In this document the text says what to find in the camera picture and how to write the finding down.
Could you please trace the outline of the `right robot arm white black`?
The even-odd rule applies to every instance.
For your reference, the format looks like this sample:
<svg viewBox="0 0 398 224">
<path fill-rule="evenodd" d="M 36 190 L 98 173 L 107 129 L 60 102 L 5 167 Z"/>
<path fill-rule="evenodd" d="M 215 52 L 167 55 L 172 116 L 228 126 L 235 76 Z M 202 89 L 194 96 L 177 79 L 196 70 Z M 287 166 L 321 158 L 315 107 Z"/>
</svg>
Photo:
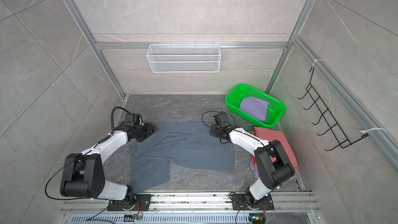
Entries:
<svg viewBox="0 0 398 224">
<path fill-rule="evenodd" d="M 295 175 L 294 166 L 280 141 L 262 140 L 238 125 L 232 125 L 225 112 L 215 114 L 214 120 L 211 136 L 238 145 L 255 157 L 259 178 L 246 190 L 247 203 L 260 202 Z"/>
</svg>

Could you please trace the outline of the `grey blue t shirt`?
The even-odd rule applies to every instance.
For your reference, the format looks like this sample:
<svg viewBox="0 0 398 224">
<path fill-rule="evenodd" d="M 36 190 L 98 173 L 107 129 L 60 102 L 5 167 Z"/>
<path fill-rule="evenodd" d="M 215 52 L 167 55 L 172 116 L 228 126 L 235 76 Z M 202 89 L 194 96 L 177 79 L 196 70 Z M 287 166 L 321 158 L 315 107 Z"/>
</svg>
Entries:
<svg viewBox="0 0 398 224">
<path fill-rule="evenodd" d="M 210 135 L 201 122 L 157 122 L 156 132 L 130 148 L 130 184 L 143 192 L 170 179 L 170 164 L 190 169 L 234 171 L 234 146 Z"/>
</svg>

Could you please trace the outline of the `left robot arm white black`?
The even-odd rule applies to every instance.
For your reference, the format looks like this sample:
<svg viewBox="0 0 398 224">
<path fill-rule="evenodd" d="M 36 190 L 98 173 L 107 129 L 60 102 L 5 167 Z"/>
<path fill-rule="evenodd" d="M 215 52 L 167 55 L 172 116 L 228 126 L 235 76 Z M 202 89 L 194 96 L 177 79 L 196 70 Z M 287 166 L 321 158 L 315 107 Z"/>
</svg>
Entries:
<svg viewBox="0 0 398 224">
<path fill-rule="evenodd" d="M 156 132 L 139 114 L 127 113 L 125 121 L 112 126 L 108 136 L 94 146 L 65 158 L 60 194 L 72 198 L 130 201 L 132 187 L 106 179 L 103 164 L 120 147 L 131 140 L 143 142 Z"/>
</svg>

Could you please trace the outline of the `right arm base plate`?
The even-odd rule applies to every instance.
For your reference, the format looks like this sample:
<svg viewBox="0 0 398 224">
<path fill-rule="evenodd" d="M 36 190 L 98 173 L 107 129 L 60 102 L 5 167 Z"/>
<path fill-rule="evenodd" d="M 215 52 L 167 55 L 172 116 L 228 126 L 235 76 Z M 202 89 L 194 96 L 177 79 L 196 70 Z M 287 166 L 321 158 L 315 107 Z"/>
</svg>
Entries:
<svg viewBox="0 0 398 224">
<path fill-rule="evenodd" d="M 253 200 L 249 199 L 249 195 L 247 194 L 232 192 L 229 194 L 229 198 L 235 211 L 273 211 L 275 209 L 271 195 L 267 195 L 261 200 Z"/>
</svg>

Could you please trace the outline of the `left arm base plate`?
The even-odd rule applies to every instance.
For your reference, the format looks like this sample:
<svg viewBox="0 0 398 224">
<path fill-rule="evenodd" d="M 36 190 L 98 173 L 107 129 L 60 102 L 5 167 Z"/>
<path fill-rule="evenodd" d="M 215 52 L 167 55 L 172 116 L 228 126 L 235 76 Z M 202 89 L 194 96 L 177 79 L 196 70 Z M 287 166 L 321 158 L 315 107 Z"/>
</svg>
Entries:
<svg viewBox="0 0 398 224">
<path fill-rule="evenodd" d="M 134 195 L 131 199 L 111 200 L 107 207 L 108 211 L 148 211 L 151 203 L 151 194 Z"/>
</svg>

